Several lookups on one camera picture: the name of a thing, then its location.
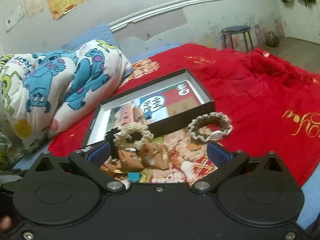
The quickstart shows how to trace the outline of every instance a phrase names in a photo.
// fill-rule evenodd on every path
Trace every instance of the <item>white trim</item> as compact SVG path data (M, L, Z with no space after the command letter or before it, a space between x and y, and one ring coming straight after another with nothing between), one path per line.
M137 23L139 21L145 20L157 16L159 14L167 13L173 10L177 10L189 5L195 5L204 2L213 2L220 0L176 0L169 3L160 4L143 11L126 16L122 19L114 21L109 24L109 27L112 32L116 32L122 28L125 28L129 23Z

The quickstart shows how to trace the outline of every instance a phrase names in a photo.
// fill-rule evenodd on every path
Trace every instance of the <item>teal object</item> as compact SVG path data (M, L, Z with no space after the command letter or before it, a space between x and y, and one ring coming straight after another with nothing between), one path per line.
M129 172L128 181L140 181L140 173L138 172Z

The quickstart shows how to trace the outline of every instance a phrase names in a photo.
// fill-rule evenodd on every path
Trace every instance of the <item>box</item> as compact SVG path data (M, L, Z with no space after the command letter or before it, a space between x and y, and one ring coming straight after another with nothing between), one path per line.
M147 124L156 138L214 111L211 95L185 68L101 102L81 147L104 140L107 131L130 122Z

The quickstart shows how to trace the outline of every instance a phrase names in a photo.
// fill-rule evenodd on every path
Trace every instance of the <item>stool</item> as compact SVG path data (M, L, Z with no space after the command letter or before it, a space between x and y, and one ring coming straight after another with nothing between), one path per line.
M253 50L253 44L252 44L250 31L251 31L250 26L241 25L241 26L227 27L227 28L223 29L221 32L223 34L223 39L224 39L224 43L225 43L226 47L227 47L226 35L230 35L232 49L235 49L234 46L233 46L232 35L233 34L243 33L245 47L247 48L247 52L249 52L248 43L247 43L247 37L245 36L245 33L249 34L249 40L250 40L250 43L251 43L251 49Z

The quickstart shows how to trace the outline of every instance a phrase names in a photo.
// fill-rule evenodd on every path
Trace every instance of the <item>purple spot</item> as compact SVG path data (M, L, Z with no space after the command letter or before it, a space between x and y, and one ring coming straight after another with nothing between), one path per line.
M77 93L80 94L83 91L83 88L80 88Z
M101 56L95 56L95 57L93 58L93 60L94 60L95 62L101 62L101 61L102 61L102 57L101 57Z

